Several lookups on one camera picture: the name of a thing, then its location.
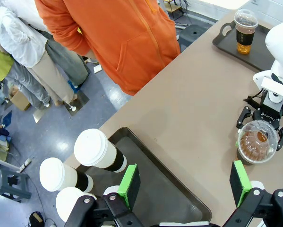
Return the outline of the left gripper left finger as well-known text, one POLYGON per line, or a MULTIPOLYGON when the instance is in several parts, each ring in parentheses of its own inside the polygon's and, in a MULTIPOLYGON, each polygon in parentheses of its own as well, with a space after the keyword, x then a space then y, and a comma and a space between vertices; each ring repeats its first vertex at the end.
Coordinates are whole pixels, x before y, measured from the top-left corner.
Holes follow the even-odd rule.
POLYGON ((132 211, 141 180, 138 165, 129 165, 117 192, 95 199, 83 195, 76 201, 65 224, 66 227, 102 227, 112 221, 117 227, 142 227, 132 211))

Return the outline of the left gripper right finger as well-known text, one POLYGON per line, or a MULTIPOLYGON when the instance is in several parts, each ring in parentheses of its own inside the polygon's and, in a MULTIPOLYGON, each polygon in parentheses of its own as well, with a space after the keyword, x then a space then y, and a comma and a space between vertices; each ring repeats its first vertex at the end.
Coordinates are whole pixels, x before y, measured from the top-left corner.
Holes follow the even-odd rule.
POLYGON ((247 227, 253 218, 262 219, 267 227, 283 227, 283 189, 270 194, 253 187, 240 160, 232 162, 230 185, 236 210, 225 227, 247 227))

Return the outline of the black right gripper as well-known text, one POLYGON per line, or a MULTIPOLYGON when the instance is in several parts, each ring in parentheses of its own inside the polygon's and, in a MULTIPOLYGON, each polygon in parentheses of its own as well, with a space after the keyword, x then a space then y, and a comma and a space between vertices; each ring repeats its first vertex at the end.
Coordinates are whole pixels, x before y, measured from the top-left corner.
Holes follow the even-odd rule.
MULTIPOLYGON (((244 124, 243 121, 252 115, 252 110, 248 106, 244 106, 240 113, 237 121, 236 128, 238 129, 237 134, 239 135, 244 124)), ((274 103, 270 100, 269 96, 263 96, 258 108, 253 112, 253 120, 264 120, 271 124, 278 133, 278 143, 276 151, 279 151, 283 146, 283 127, 280 127, 280 119, 283 115, 283 99, 279 103, 274 103)))

